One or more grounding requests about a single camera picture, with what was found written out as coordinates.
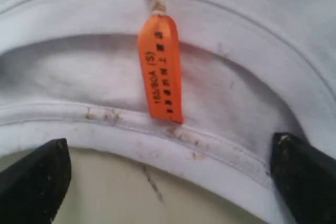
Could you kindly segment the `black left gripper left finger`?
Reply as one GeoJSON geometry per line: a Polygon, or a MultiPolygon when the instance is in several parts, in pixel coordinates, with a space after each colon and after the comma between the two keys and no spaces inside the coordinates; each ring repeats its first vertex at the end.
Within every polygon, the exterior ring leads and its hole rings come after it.
{"type": "Polygon", "coordinates": [[[66,139],[43,144],[1,171],[1,223],[52,223],[70,181],[66,139]]]}

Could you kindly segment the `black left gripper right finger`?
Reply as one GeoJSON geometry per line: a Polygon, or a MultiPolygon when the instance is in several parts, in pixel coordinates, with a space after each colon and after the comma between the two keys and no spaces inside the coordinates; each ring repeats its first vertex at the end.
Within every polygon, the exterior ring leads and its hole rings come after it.
{"type": "Polygon", "coordinates": [[[295,135],[275,133],[270,174],[296,223],[335,223],[335,159],[295,135]]]}

